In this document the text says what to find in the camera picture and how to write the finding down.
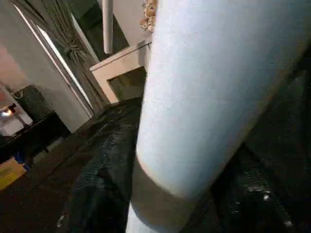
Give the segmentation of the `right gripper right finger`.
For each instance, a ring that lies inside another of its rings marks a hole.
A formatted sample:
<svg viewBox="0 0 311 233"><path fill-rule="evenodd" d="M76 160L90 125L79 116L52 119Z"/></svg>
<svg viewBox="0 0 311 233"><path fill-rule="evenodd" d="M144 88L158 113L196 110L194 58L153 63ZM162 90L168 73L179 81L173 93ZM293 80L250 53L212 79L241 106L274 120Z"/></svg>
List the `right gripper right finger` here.
<svg viewBox="0 0 311 233"><path fill-rule="evenodd" d="M250 150L238 150L213 185L222 233L309 233L311 193L291 195Z"/></svg>

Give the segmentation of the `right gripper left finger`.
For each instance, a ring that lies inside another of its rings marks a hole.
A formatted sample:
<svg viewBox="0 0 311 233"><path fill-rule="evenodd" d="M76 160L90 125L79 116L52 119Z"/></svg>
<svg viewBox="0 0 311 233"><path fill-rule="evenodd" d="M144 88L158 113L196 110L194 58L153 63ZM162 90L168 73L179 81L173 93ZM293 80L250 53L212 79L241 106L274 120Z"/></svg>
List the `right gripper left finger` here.
<svg viewBox="0 0 311 233"><path fill-rule="evenodd" d="M57 222L57 232L125 232L132 171L132 159L89 161L74 183Z"/></svg>

